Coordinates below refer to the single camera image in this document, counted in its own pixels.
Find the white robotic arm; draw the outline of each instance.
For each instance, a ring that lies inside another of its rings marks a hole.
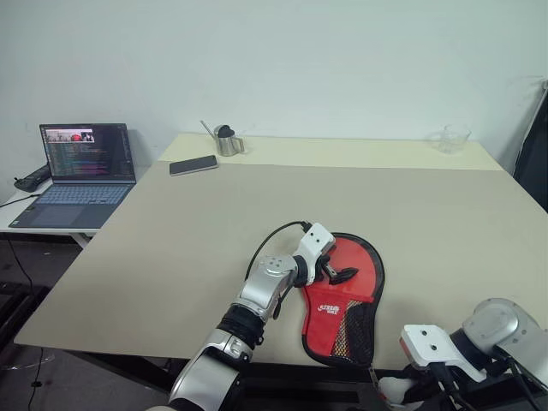
[[[240,370],[251,360],[255,346],[263,342],[266,322],[291,288],[313,282],[316,261],[334,244],[333,235],[315,223],[294,255],[262,258],[217,328],[177,377],[170,405],[149,411],[231,409]]]
[[[379,389],[392,405],[414,409],[438,382],[459,402],[457,374],[448,367],[459,368],[476,383],[510,368],[548,390],[548,331],[523,308],[503,298],[482,301],[462,328],[450,335],[437,325],[405,325],[400,342],[413,368],[425,372],[423,379],[429,384],[420,378],[381,378]]]

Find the black rubber cuff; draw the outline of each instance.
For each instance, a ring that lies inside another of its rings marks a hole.
[[[251,349],[255,345],[261,344],[263,338],[263,329],[265,323],[263,320],[244,306],[232,305],[224,314],[223,319],[217,326],[223,330],[240,338]]]
[[[491,357],[479,351],[466,336],[462,328],[455,331],[450,337],[461,354],[464,355],[464,358],[470,361],[470,364],[472,364],[474,368],[481,370],[491,364]]]
[[[297,277],[295,278],[293,286],[299,289],[307,285],[308,265],[305,259],[300,255],[294,255],[293,259],[295,260],[295,263],[297,263]]]

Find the smartphone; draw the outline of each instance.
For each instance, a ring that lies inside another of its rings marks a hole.
[[[170,164],[170,176],[194,173],[196,171],[216,169],[219,166],[215,156],[192,158]]]

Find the touchpad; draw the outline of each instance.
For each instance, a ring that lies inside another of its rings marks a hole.
[[[57,227],[70,225],[84,210],[82,205],[66,205],[64,207],[46,207],[33,220],[32,225],[42,227]]]

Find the laptop screen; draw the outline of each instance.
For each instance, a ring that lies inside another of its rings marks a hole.
[[[125,124],[42,124],[54,182],[135,182]]]

